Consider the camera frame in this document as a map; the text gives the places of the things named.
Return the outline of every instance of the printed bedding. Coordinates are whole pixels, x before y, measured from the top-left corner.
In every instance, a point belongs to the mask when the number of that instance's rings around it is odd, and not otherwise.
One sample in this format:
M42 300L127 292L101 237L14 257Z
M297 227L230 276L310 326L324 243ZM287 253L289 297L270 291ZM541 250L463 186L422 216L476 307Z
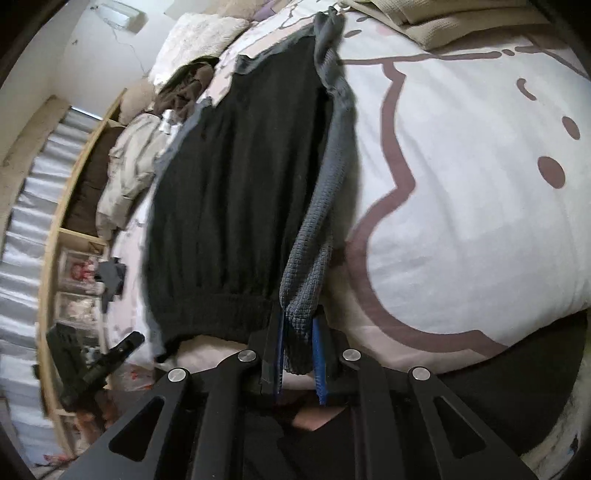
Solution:
M239 54L255 57L331 5L295 1L245 32L202 98L223 98ZM358 164L335 211L338 249L322 298L331 325L387 367L446 372L587 308L591 83L570 49L549 35L492 31L426 53L366 15L342 14ZM113 247L128 275L109 309L112 344L129 328L148 332L141 248L150 198ZM242 347L198 337L174 362L201 371ZM151 367L152 346L129 361ZM587 350L581 372L588 362ZM286 375L284 386L313 380ZM565 464L568 438L557 437L551 467L541 450L530 456L541 478Z

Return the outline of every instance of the beige pillow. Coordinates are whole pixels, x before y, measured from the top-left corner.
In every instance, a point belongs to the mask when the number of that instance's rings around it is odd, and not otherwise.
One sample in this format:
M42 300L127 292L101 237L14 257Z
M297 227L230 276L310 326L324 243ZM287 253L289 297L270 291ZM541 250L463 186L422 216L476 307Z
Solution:
M213 0L204 14L252 20L269 0Z
M119 123L127 125L136 116L145 111L155 97L154 85L147 78L142 78L130 85L121 99Z

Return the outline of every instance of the wooden shelf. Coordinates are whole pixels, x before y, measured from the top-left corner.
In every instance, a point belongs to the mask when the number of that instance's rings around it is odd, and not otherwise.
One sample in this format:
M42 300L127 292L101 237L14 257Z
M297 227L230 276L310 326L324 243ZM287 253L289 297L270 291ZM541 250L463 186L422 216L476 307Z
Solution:
M61 405L58 400L56 391L56 370L49 352L49 347L46 341L46 333L53 324L53 297L55 293L56 282L56 263L59 258L60 247L73 248L79 251L99 251L105 252L108 248L106 242L103 240L85 235L83 233L73 232L62 228L64 217L66 215L70 198L76 188L76 183L86 160L90 156L96 141L99 139L101 133L111 127L111 117L119 109L121 98L125 90L119 94L117 99L113 102L111 107L105 113L105 117L101 120L99 125L91 133L90 138L86 142L84 149L80 152L72 174L66 185L64 186L63 194L58 202L56 212L54 213L49 235L47 236L47 243L44 254L44 264L41 270L41 283L39 286L39 311L38 311L38 338L37 338L37 358L39 362L41 390L45 398L49 416L54 424L54 431L57 441L64 453L69 457L74 456L74 440L66 428L64 419L66 416L62 415Z
M102 253L107 246L107 243L102 238L75 232L63 227L60 227L58 243L72 250L96 253Z

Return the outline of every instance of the gray knit sleeve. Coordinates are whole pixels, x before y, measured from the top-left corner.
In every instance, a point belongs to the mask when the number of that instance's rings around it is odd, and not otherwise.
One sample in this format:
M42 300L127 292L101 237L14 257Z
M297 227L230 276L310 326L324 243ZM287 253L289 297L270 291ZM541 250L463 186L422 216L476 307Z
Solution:
M281 279L280 302L285 313L285 368L296 374L311 368L311 324L332 253L330 216L357 152L353 93L336 52L345 19L330 8L314 18L314 64L333 99L333 113L310 206L291 249Z

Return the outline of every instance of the white wall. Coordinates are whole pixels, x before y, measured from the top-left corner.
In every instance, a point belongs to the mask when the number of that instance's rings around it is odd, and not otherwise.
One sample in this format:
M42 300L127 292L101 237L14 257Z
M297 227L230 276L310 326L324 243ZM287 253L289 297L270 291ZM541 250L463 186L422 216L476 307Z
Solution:
M146 74L176 23L164 12L174 0L120 0L145 14L136 34L104 23L91 2L72 32L54 81L54 93L75 107L103 116L119 92ZM195 0L203 11L209 0Z
M21 54L0 89L0 162L32 115L53 93L64 48L89 0L71 0Z

